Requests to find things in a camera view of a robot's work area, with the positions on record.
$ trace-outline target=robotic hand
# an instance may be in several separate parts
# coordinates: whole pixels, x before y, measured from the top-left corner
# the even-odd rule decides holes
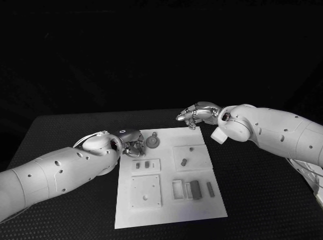
[[[139,130],[123,129],[85,136],[74,145],[49,152],[22,166],[0,172],[0,222],[33,204],[68,193],[110,173],[121,154],[144,155]]]
[[[211,137],[224,144],[228,137],[251,140],[270,153],[323,168],[323,126],[304,117],[271,108],[242,104],[219,107],[201,101],[176,117],[192,130],[202,121],[218,125]]]

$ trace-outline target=black background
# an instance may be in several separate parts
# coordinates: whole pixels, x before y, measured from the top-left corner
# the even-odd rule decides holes
[[[38,116],[199,101],[323,124],[323,1],[0,1],[0,171]]]

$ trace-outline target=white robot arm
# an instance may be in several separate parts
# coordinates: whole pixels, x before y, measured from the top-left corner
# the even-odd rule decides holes
[[[144,155],[144,137],[139,130],[124,129],[114,134],[97,132],[74,147],[65,147],[0,172],[0,222],[33,204],[110,173],[121,154],[133,158]]]
[[[219,144],[228,137],[239,142],[251,140],[277,156],[323,168],[323,126],[297,114],[248,104],[219,107],[201,101],[179,113],[176,120],[185,121],[192,130],[202,121],[218,124],[211,137]]]

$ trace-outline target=white board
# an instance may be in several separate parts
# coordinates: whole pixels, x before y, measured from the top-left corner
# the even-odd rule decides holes
[[[144,139],[156,132],[160,144],[153,149],[146,147],[144,156],[131,158],[123,155],[120,158],[114,228],[123,229],[228,217],[201,127],[195,130],[179,127],[140,131]],[[199,151],[193,149],[188,153],[186,150],[190,147],[198,147]],[[182,162],[179,158],[185,154],[189,158],[189,165],[186,165],[189,169],[178,171],[176,165]],[[193,156],[201,159],[196,164],[190,161]],[[144,161],[150,161],[146,170]],[[140,177],[143,177],[141,183],[133,184],[136,181],[133,179]],[[189,193],[189,183],[192,181],[199,182],[201,188],[202,198],[196,200],[192,199]],[[208,182],[211,182],[215,197],[211,197]],[[183,191],[183,198],[180,199],[175,199],[173,186],[179,193]]]

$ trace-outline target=black table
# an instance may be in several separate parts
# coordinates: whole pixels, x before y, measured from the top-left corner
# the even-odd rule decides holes
[[[46,115],[35,119],[7,169],[43,154],[72,147],[87,135],[123,128],[186,127],[176,121],[183,109]],[[0,224],[0,240],[322,239],[323,210],[287,160],[251,141],[211,134],[201,123],[228,217],[114,229],[118,170],[98,176],[69,193],[35,204]]]

